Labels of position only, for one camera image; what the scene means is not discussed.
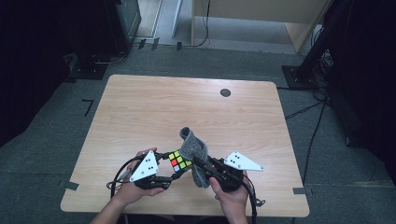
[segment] wooden board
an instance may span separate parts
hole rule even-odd
[[[221,96],[222,89],[231,96]],[[65,192],[62,209],[99,212],[109,200],[106,183],[119,168],[139,150],[179,149],[183,127],[205,141],[214,158],[237,150],[264,166],[264,172],[248,172],[257,197],[266,200],[259,217],[309,214],[305,195],[293,194],[302,181],[274,83],[125,75],[112,76],[106,85],[70,180],[79,189]],[[173,173],[169,161],[161,161],[160,170],[159,175]],[[125,212],[222,216],[212,189],[195,187],[191,172],[165,193],[143,198]]]

